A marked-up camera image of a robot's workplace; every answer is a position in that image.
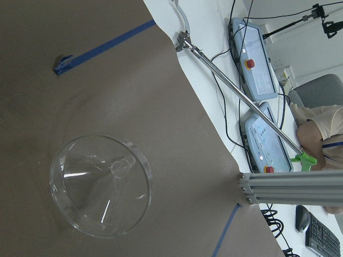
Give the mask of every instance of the blue painter's tape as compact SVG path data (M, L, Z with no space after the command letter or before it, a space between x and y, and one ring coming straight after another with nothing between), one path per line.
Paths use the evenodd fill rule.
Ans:
M140 32L145 31L148 28L151 28L152 26L156 25L154 20L150 20L137 28L134 28L123 35L120 35L116 37L115 39L112 39L78 57L73 58L72 55L66 56L62 58L60 63L54 68L54 72L56 75L61 75L64 72L67 72L68 70L71 70L72 68L75 68L76 66L88 61L89 59L107 51L108 49L115 47L116 45L124 42L125 40L139 34Z
M226 225L225 225L225 228L224 228L224 230L223 230L223 232L222 232L222 234L221 234L221 236L220 236L220 238L219 238L219 241L218 241L218 243L217 243L217 246L216 246L215 249L214 249L214 252L213 252L213 254L212 254L212 257L216 257L216 255L218 254L219 248L220 248L221 244L223 243L223 240L224 240L224 237L225 237L225 235L226 235L226 232L227 232L227 230L228 230L228 228L229 228L229 226L230 226L232 220L234 219L234 216L235 216L237 210L238 210L240 207L241 207L241 205L240 205L239 203L237 203L236 206L235 206L235 208L234 208L234 210L232 211L232 213L231 213L231 215L230 215L230 218L229 218L229 220L227 221L227 223L226 223Z

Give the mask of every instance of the screen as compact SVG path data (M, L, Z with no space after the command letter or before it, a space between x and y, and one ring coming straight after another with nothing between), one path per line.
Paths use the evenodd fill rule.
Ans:
M263 111L267 117L272 120L269 109ZM252 124L251 128L257 144L259 145L259 152L256 162L266 162L267 166L272 166L274 172L286 172L291 170L291 166L286 158L285 150L281 144L279 136L275 131L262 119L258 118Z
M244 27L244 24L240 24L242 39L245 31ZM265 95L275 92L258 29L247 27L242 52L246 53L248 59L252 59L255 63L255 67L251 69L251 72L257 94Z

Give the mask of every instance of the green handle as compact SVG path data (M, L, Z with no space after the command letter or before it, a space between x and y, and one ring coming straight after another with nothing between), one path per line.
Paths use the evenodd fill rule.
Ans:
M301 155L295 155L295 158L291 160L292 162L301 162L301 171L310 171L311 167L317 164L317 159L312 156L309 156L305 152L302 152Z

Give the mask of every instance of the white table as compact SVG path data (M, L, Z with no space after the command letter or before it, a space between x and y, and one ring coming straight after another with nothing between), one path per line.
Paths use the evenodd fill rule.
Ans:
M177 45L177 35L179 31L184 31L184 23L175 9L175 5L168 0L144 0L152 17L158 26L170 37L172 42ZM187 15L190 24L190 37L194 45L203 50L203 53L211 58L219 52L228 49L227 43L227 24L228 17L233 1L180 1L179 5ZM233 12L233 17L244 17L247 10L241 1L237 1ZM223 103L220 93L217 90L211 72L199 60L192 55L189 50L183 50L177 53L179 63L191 83L195 93L201 101L206 113L211 119L221 140L229 152L236 159L241 172L249 172L249 167L245 159L244 151L241 147L236 147L231 143L225 134L225 121L223 118ZM215 60L215 64L238 85L238 75L236 67L229 54L222 55ZM238 97L230 91L223 83L220 82L221 88L226 98L228 134L230 137L240 143L238 131ZM278 124L281 122L282 114L282 97L268 100ZM249 108L242 102L241 114L246 113ZM297 142L295 136L296 124L286 105L285 121L283 131L291 140ZM295 152L286 145L290 157L294 157ZM294 163L294 171L300 171L299 163ZM315 256L313 252L304 246L305 234L299 233L294 228L295 206L292 205L274 205L278 210L278 218L285 224L284 235L287 238L294 252L301 256ZM338 227L334 215L325 212L322 207L309 206L311 211L320 221L322 221L343 244L343 236ZM278 239L280 247L286 249L284 240Z
M285 225L283 235L288 241L288 244L293 248L293 253L300 256L316 256L314 252L305 246L305 233L300 233L295 229L295 207L296 205L273 205L274 210L278 213L275 218L282 220ZM341 242L341 252L343 244L343 235L337 225L337 221L334 215L328 214L321 206L305 206L319 221L321 221L328 229L330 229ZM267 209L266 204L260 204L260 209ZM277 241L281 249L287 249L285 240L280 236Z

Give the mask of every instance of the metal rod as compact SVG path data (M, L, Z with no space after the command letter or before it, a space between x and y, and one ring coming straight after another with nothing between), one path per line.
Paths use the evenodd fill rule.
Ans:
M189 48L191 52L198 57L215 75L220 78L244 103L246 103L258 116L260 116L267 124L278 134L284 141L298 154L302 155L300 148L291 139L286 136L281 129L279 129L274 122L269 118L246 96L244 95L235 84L217 67L214 63L202 53L196 46L189 42L186 38L179 38L179 42L184 43L183 48Z
M298 20L298 21L295 21L295 22L292 22L292 23L290 23L290 24L287 24L286 26L284 26L284 27L282 27L282 28L279 28L279 29L276 29L276 30L274 30L274 31L272 31L272 32L270 32L270 33L266 33L266 34L264 34L264 35L262 36L262 38L263 38L263 39L267 39L267 38L270 37L271 35L274 35L274 34L276 34L277 32L283 31L283 30L286 29L286 28L292 27L293 25L299 23L300 21L303 21L303 19L300 19L300 20Z

